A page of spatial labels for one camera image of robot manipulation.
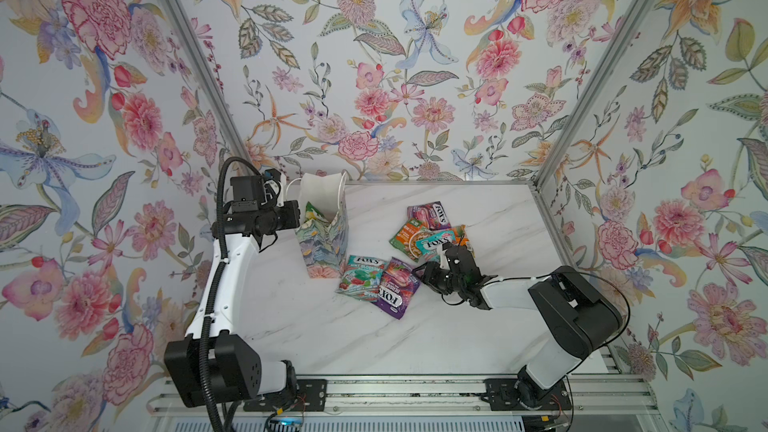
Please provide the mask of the teal Fox's blossom candy pack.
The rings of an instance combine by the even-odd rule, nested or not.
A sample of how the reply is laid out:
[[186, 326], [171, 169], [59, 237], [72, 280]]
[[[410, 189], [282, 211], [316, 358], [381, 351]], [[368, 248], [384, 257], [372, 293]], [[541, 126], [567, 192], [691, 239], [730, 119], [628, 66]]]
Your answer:
[[454, 230], [442, 230], [432, 235], [418, 239], [415, 246], [420, 253], [420, 258], [425, 261], [435, 259], [443, 250], [444, 244], [455, 244], [457, 235]]

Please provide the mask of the floral paper gift bag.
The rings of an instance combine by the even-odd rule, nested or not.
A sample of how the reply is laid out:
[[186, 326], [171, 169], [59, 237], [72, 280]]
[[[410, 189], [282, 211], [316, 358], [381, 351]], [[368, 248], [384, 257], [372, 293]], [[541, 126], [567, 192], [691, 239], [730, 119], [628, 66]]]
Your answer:
[[[295, 234], [308, 276], [312, 279], [340, 278], [347, 262], [347, 179], [346, 172], [327, 176], [307, 173], [288, 183], [288, 197], [298, 199], [300, 226]], [[327, 227], [304, 221], [307, 202], [330, 220]]]

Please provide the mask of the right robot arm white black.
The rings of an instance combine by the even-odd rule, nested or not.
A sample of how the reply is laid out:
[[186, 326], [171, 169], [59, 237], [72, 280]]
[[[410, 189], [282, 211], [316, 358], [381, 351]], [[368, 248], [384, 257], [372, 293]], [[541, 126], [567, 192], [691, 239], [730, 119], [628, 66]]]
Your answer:
[[529, 410], [541, 407], [557, 385], [625, 327], [613, 303], [585, 273], [569, 266], [533, 277], [485, 275], [467, 247], [445, 244], [436, 261], [416, 267], [414, 274], [441, 296], [456, 294], [462, 304], [479, 310], [530, 309], [539, 314], [546, 341], [507, 387], [512, 403]]

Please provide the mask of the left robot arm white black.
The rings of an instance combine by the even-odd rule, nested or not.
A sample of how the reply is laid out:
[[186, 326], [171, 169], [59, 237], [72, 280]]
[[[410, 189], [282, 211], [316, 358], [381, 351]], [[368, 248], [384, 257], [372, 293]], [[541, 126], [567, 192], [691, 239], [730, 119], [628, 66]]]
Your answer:
[[267, 248], [263, 240], [299, 225], [298, 203], [285, 200], [285, 185], [275, 169], [230, 180], [234, 198], [218, 208], [212, 226], [215, 253], [200, 308], [164, 353], [188, 408], [261, 399], [284, 407], [298, 394], [292, 364], [261, 358], [238, 333], [246, 275]]

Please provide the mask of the purple Fox's berries candy pack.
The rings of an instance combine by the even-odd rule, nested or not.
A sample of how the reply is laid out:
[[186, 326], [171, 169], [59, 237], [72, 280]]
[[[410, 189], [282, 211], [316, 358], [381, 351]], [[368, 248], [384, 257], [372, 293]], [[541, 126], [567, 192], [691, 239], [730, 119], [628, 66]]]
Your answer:
[[400, 320], [420, 284], [407, 263], [392, 258], [381, 275], [378, 296], [373, 304], [394, 319]]

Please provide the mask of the green orange noodle snack pack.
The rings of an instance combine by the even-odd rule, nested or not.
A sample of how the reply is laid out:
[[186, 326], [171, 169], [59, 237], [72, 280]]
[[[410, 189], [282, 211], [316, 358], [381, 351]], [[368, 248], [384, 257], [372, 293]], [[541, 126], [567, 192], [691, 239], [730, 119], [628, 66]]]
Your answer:
[[422, 257], [422, 252], [417, 247], [417, 242], [430, 237], [432, 234], [433, 231], [423, 222], [417, 219], [409, 219], [389, 240], [389, 243], [412, 261], [418, 262]]

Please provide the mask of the small purple Fox's candy pack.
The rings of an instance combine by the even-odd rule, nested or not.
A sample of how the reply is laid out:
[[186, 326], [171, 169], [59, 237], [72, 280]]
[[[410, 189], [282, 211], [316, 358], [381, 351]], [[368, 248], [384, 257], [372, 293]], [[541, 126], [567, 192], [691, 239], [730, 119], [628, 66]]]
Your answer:
[[409, 206], [408, 217], [423, 223], [429, 230], [442, 231], [451, 228], [446, 210], [440, 201]]

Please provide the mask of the teal Fox's candy pack left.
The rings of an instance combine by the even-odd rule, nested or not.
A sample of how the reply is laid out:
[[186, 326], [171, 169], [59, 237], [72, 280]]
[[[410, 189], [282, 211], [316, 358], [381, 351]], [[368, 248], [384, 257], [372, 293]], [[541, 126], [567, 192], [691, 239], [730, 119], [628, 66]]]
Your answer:
[[350, 255], [336, 293], [360, 301], [376, 302], [387, 265], [387, 261], [376, 257]]

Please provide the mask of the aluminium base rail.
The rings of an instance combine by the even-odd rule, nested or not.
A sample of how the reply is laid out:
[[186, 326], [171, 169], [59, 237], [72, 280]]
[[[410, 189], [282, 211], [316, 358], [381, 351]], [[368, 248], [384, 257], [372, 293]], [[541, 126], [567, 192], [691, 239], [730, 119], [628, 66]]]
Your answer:
[[312, 391], [308, 406], [316, 417], [363, 415], [458, 416], [486, 414], [654, 415], [655, 394], [637, 375], [574, 374], [541, 406], [515, 405], [502, 386], [508, 375], [300, 375]]

